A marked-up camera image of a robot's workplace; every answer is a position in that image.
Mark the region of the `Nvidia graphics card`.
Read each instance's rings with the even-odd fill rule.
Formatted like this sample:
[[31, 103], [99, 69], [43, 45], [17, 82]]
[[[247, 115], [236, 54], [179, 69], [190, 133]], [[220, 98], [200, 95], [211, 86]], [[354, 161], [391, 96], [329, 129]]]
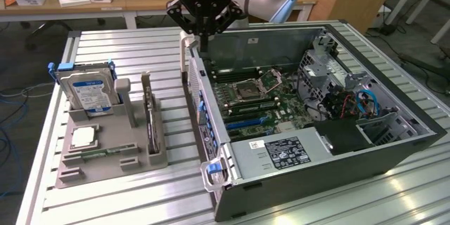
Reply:
[[143, 86], [143, 105], [144, 105], [144, 114], [147, 119], [147, 134], [148, 134], [148, 153], [159, 153], [159, 144], [158, 137], [155, 132], [155, 123], [154, 123], [154, 94], [151, 90], [151, 79], [150, 73], [142, 73], [142, 86]]

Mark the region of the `silver socket cover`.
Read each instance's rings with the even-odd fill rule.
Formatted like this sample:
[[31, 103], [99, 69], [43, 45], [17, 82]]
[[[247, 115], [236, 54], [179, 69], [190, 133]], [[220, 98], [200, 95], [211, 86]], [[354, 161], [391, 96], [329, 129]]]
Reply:
[[282, 84], [282, 75], [278, 70], [270, 69], [259, 78], [262, 91], [268, 93]]

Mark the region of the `CPU socket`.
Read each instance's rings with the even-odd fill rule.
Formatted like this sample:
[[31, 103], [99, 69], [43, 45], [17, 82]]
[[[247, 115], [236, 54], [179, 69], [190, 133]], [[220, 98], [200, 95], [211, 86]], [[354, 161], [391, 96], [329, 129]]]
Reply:
[[259, 89], [256, 80], [236, 82], [232, 84], [232, 88], [239, 101], [250, 101], [264, 98], [264, 93]]

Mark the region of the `grey metal drive cage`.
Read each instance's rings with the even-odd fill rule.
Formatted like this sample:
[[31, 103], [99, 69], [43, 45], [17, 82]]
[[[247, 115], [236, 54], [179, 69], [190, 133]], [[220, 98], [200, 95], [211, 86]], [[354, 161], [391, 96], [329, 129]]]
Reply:
[[296, 90], [302, 99], [314, 98], [322, 102], [335, 87], [346, 87], [350, 69], [329, 54], [307, 50], [298, 67]]

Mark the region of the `black installed RAM stick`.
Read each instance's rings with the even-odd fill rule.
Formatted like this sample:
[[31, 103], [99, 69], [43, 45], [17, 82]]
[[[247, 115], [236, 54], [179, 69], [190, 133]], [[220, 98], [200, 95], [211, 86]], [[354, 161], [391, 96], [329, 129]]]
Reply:
[[230, 115], [246, 114], [251, 112], [262, 112], [276, 109], [279, 101], [262, 101], [250, 104], [239, 104], [228, 108]]

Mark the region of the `wooden desk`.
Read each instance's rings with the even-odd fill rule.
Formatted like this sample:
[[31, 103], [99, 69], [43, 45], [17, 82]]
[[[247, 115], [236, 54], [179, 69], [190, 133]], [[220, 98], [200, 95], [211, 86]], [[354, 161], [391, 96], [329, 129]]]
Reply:
[[41, 6], [11, 5], [0, 7], [0, 22], [49, 21], [60, 19], [122, 17], [128, 29], [136, 29], [136, 17], [164, 15], [170, 0], [114, 0], [60, 7], [59, 0], [45, 0]]

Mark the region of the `black office chair base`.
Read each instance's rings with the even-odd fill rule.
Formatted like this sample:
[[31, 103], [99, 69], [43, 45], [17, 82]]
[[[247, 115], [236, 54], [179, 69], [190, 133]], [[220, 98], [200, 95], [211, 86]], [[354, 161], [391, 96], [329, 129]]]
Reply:
[[[97, 25], [103, 26], [106, 24], [104, 18], [96, 18]], [[23, 29], [31, 28], [31, 23], [25, 21], [20, 21], [20, 26]], [[51, 20], [45, 21], [40, 27], [27, 36], [25, 41], [24, 41], [24, 47], [28, 51], [33, 51], [37, 46], [33, 43], [33, 40], [53, 26], [60, 26], [63, 27], [68, 32], [73, 31], [71, 26], [63, 21], [63, 20]]]

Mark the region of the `green Dell motherboard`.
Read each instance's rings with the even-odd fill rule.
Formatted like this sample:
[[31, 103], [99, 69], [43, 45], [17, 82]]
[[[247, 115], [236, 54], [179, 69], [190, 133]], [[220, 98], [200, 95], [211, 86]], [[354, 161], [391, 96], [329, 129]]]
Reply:
[[[270, 69], [279, 71], [282, 84], [268, 93], [260, 88], [259, 78]], [[242, 70], [212, 70], [208, 75], [215, 100], [219, 107], [224, 128], [227, 123], [244, 121], [254, 118], [267, 117], [262, 125], [227, 130], [232, 142], [258, 138], [262, 136], [303, 129], [314, 122], [314, 117], [307, 111], [303, 99], [299, 98], [295, 84], [295, 74], [288, 72], [282, 66], [254, 67]], [[264, 98], [239, 101], [232, 84], [240, 81], [256, 80]], [[239, 104], [250, 104], [262, 101], [279, 101], [276, 109], [251, 112], [246, 114], [230, 115], [228, 108]]]

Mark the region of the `hard disk with blue caddy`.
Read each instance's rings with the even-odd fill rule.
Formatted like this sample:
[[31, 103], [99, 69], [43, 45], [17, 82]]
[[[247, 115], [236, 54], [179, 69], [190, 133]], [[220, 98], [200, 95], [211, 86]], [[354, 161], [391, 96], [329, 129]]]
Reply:
[[122, 103], [114, 84], [116, 80], [112, 61], [76, 64], [49, 63], [48, 73], [60, 85], [73, 110], [84, 110], [89, 117], [112, 114], [112, 106]]

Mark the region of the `blue expansion slot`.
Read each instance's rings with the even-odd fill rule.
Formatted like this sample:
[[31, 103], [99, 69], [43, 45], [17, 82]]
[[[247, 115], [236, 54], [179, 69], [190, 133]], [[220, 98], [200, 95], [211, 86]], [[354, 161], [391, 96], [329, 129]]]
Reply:
[[248, 119], [248, 120], [234, 122], [234, 123], [227, 123], [226, 129], [234, 130], [234, 129], [246, 128], [248, 126], [262, 125], [266, 119], [267, 117], [260, 117], [260, 118], [254, 118], [254, 119]]

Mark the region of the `black plastic air shroud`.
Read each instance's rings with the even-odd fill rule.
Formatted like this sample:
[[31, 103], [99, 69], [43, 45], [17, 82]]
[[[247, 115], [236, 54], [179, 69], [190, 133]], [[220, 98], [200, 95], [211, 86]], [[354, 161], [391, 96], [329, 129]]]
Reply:
[[354, 119], [314, 122], [312, 126], [333, 146], [333, 155], [359, 151], [374, 146], [357, 127]]

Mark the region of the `grey power supply unit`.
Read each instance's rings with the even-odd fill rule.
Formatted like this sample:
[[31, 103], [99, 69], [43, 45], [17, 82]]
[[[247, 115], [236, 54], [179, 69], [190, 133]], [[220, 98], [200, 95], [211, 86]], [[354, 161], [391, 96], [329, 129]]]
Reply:
[[310, 166], [333, 157], [314, 127], [231, 143], [234, 162], [243, 179], [266, 177], [288, 168]]

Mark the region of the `green RAM stick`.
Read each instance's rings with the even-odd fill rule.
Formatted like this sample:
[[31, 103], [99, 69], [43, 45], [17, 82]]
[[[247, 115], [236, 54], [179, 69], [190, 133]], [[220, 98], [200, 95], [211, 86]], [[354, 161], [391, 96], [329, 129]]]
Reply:
[[92, 151], [85, 151], [80, 154], [83, 159], [92, 159], [106, 157], [108, 155], [114, 155], [120, 153], [122, 148], [110, 148], [110, 149], [99, 149]]

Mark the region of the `black chair leg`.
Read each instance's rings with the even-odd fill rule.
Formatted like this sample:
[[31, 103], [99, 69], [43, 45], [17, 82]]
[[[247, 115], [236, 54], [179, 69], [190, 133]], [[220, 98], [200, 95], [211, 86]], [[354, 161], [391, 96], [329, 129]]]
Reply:
[[418, 59], [415, 59], [414, 57], [405, 55], [405, 54], [399, 54], [398, 58], [403, 61], [403, 62], [409, 62], [413, 65], [415, 65], [417, 67], [423, 68], [425, 70], [435, 73], [437, 75], [450, 79], [450, 65], [445, 65], [443, 67], [437, 67]]

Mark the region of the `black open PC case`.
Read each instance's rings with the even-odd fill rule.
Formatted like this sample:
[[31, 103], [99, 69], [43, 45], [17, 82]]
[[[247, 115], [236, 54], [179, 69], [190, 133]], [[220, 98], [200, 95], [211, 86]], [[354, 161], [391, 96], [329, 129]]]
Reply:
[[[200, 51], [199, 40], [191, 36], [186, 36], [180, 43], [182, 58], [187, 62], [182, 70], [183, 87], [200, 153], [202, 180], [218, 222], [242, 221], [266, 208], [387, 175], [401, 162], [447, 134], [439, 123], [439, 119], [449, 117], [447, 109], [435, 104], [395, 63], [347, 24], [306, 22], [235, 28], [210, 39], [207, 52]], [[246, 180], [232, 159], [232, 141], [208, 75], [212, 70], [276, 65], [295, 74], [296, 89], [298, 67], [307, 50], [329, 53], [351, 72], [346, 77], [346, 87], [335, 87], [322, 102], [314, 98], [303, 99], [314, 122], [357, 121], [398, 112], [418, 136], [333, 155], [310, 166], [288, 168]], [[314, 127], [312, 123], [303, 129]], [[207, 166], [212, 163], [220, 164], [222, 171], [208, 174]]]

